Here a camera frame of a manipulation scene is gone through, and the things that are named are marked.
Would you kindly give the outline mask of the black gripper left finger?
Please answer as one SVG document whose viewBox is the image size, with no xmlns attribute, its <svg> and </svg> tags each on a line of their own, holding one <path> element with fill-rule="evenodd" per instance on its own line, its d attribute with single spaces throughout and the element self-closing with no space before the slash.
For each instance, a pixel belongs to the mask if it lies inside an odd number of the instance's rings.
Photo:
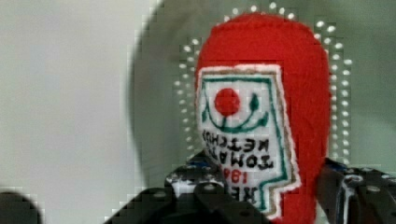
<svg viewBox="0 0 396 224">
<path fill-rule="evenodd" d="M 226 187 L 220 168 L 200 152 L 171 172 L 162 188 L 143 190 L 104 224 L 272 224 Z"/>
</svg>

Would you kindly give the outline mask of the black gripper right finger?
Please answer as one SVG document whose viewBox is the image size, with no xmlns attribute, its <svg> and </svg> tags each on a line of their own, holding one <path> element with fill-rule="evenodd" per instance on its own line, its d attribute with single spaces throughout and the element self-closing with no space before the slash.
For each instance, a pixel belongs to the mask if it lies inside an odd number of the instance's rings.
<svg viewBox="0 0 396 224">
<path fill-rule="evenodd" d="M 317 200 L 330 224 L 396 224 L 396 177 L 374 168 L 326 159 Z"/>
</svg>

